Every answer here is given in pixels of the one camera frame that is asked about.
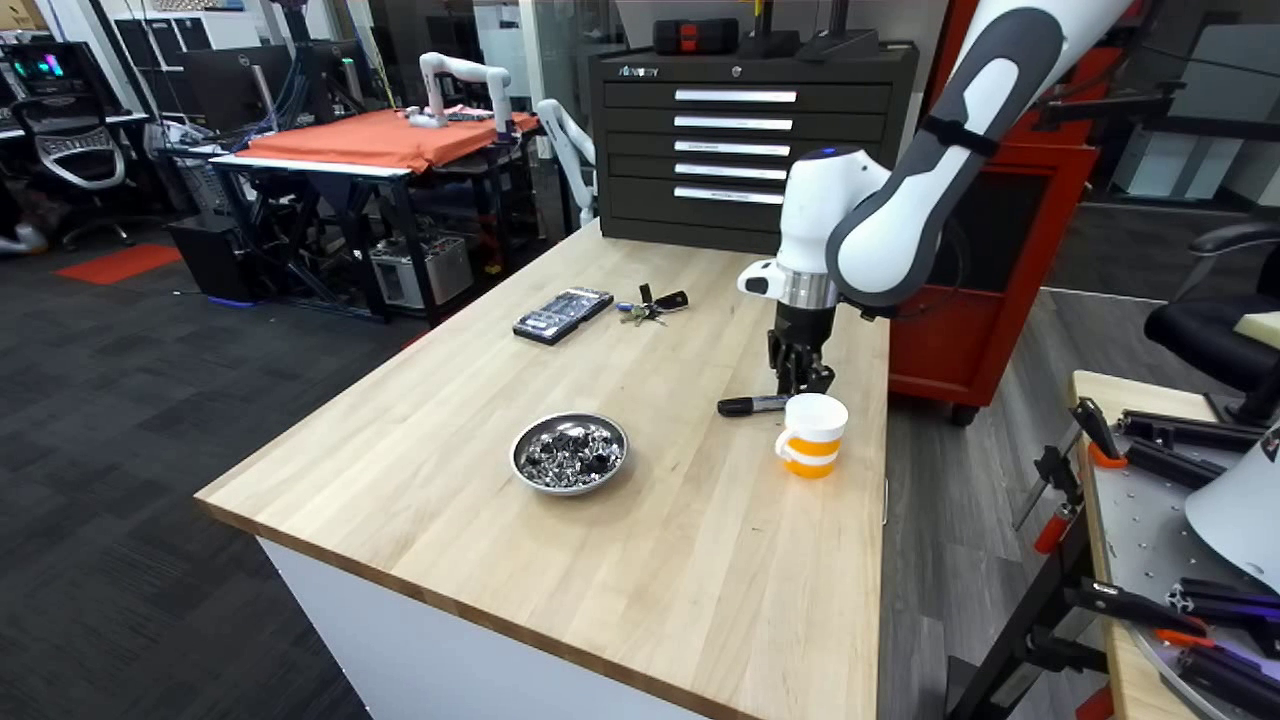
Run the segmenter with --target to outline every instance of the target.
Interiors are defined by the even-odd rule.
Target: silver bowl
[[[590,414],[537,421],[511,444],[511,472],[543,498],[583,498],[621,477],[627,441]]]

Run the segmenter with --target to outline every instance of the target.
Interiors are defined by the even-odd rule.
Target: floor
[[[255,543],[193,492],[420,325],[224,307],[185,268],[83,290],[52,278],[68,259],[0,263],[0,718],[366,718]],[[880,718],[939,718],[948,657],[982,659],[1037,570],[1012,515],[1034,458],[1068,429],[1068,372],[1209,390],[1140,339],[1144,314],[1045,292],[971,429],[894,408],[890,552],[905,560],[884,583]],[[1020,718],[1072,718],[1090,683],[1042,683]]]

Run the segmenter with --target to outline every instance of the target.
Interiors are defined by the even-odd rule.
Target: black object
[[[744,38],[740,58],[798,58],[799,31],[772,28],[772,0],[757,0],[751,38]]]
[[[1227,253],[1270,250],[1258,290],[1234,298],[1202,292],[1202,282]],[[1280,226],[1227,226],[1189,245],[1202,263],[1186,290],[1162,303],[1144,334],[1205,378],[1246,393],[1227,415],[1270,426],[1280,408],[1280,354],[1235,334],[1248,314],[1280,314]]]
[[[718,406],[722,415],[761,415],[788,408],[788,397],[724,397]]]
[[[107,128],[102,96],[29,96],[8,111],[39,162],[33,184],[74,203],[74,212],[55,222],[52,240],[74,245],[97,230],[128,240],[107,199],[107,191],[128,184],[128,153]]]
[[[777,258],[794,162],[831,141],[880,163],[898,162],[918,58],[914,43],[878,43],[826,66],[601,58],[590,101],[606,238]],[[772,180],[684,176],[677,163],[764,167]]]
[[[270,101],[255,90],[254,67],[265,74],[270,94],[282,96],[285,80],[298,74],[285,43],[275,49],[217,49],[185,58],[185,111],[214,132],[243,132],[270,120]]]
[[[1280,682],[1266,677],[1252,659],[1227,648],[1182,652],[1178,677],[1248,718],[1280,718]]]
[[[1277,592],[1248,592],[1235,583],[1219,583],[1219,582],[1202,582],[1202,577],[1186,577],[1173,583],[1178,596],[1192,596],[1192,600],[1235,600],[1235,605],[1259,605],[1259,607],[1277,607],[1280,613],[1280,596]]]
[[[1077,519],[1059,549],[1042,563],[1034,588],[1012,607],[982,667],[968,677],[966,690],[948,694],[948,720],[994,720],[1017,713],[1017,704],[1037,683],[1037,674],[1027,667],[1027,640],[1042,629],[1058,629],[1072,613],[1066,588],[1077,583],[1085,574],[1090,528],[1085,519]]]
[[[831,335],[831,307],[788,307],[777,303],[767,327],[767,368],[777,372],[777,393],[830,393],[836,372],[826,365],[826,339]]]
[[[662,307],[651,303],[651,290],[648,285],[640,285],[640,303],[643,303],[643,322],[662,318]]]
[[[830,5],[830,23],[799,49],[798,59],[821,66],[847,54],[878,54],[880,38],[871,28],[847,28],[847,0]]]
[[[106,111],[122,110],[89,43],[8,43],[6,66],[29,96],[97,96]]]
[[[1148,444],[1202,444],[1202,449],[1225,449],[1225,453],[1248,453],[1266,434],[1248,426],[1205,426],[1186,415],[1157,415],[1157,414],[1123,414],[1115,426],[1123,437],[1148,441]]]
[[[255,259],[242,253],[242,232],[233,222],[177,222],[167,226],[167,238],[206,298],[221,298],[221,302],[265,298],[255,282]]]
[[[923,116],[921,128],[939,143],[961,143],[961,148],[971,148],[975,156],[996,156],[1001,148],[996,141],[968,132],[961,120]]]
[[[1066,588],[1066,592],[1077,607],[1092,607],[1102,616],[1205,635],[1202,621],[1106,582],[1085,577],[1081,588]]]
[[[1042,477],[1042,485],[1066,492],[1068,503],[1085,500],[1081,481],[1072,472],[1072,460],[1059,449],[1045,444],[1045,453],[1037,460],[1037,477]]]
[[[727,58],[738,54],[738,20],[657,20],[651,49],[662,58]]]
[[[583,322],[592,322],[595,314],[609,307],[609,292],[583,292],[583,290],[572,290],[572,292],[559,292],[554,298],[543,307],[521,318],[511,325],[516,335],[527,335],[537,345],[559,345],[569,334],[575,334]]]
[[[1092,397],[1081,397],[1081,406],[1072,408],[1077,426],[1085,429],[1085,437],[1112,460],[1121,460],[1121,444],[1108,429],[1108,415],[1098,408]]]
[[[689,307],[689,292],[670,292],[662,302],[651,302],[662,314],[677,314],[677,307]]]
[[[1157,477],[1163,477],[1163,481],[1173,481],[1173,485],[1186,485],[1186,487],[1205,487],[1205,485],[1211,485],[1219,472],[1227,472],[1227,469],[1219,469],[1219,463],[1192,460],[1192,458],[1182,458],[1182,453],[1162,449],[1162,444],[1148,444],[1148,441],[1134,441],[1130,453],[1123,453],[1123,460],[1130,460],[1134,469],[1157,472]]]

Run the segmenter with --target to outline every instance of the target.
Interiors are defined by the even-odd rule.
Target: office chair
[[[107,212],[107,191],[128,180],[128,156],[118,143],[97,96],[29,96],[11,103],[15,123],[29,132],[50,195],[68,195],[74,212],[52,230],[55,245],[78,245],[92,230],[128,232]]]
[[[1197,238],[1189,250],[1202,263],[1186,290],[1148,318],[1144,335],[1246,393],[1246,406],[1219,408],[1219,415],[1266,426],[1280,406],[1280,350],[1239,335],[1235,325],[1248,314],[1280,314],[1280,226],[1227,226]],[[1246,250],[1270,250],[1258,290],[1234,298],[1205,292],[1202,285],[1218,259]]]

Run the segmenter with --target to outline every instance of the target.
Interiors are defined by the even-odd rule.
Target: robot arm
[[[740,278],[777,302],[767,360],[780,397],[826,393],[836,302],[902,307],[931,272],[939,230],[996,141],[1130,9],[1130,0],[982,0],[955,74],[890,171],[868,153],[821,148],[794,163],[780,253]]]
[[[537,120],[554,141],[557,163],[575,203],[575,226],[592,226],[595,222],[595,180],[592,180],[595,141],[557,101],[541,101]]]
[[[1130,9],[1130,0],[985,0],[931,116],[894,167],[830,238],[830,272],[866,314],[902,307],[931,272],[939,226],[996,141]]]
[[[464,80],[464,86],[483,86],[489,90],[489,103],[492,103],[492,128],[508,132],[511,128],[511,75],[506,67],[492,66],[472,66],[461,58],[444,58],[444,54],[425,54],[418,59],[425,86],[429,86],[429,110],[425,116],[413,116],[418,123],[449,123],[449,110],[444,110],[444,94],[440,94],[440,74]]]

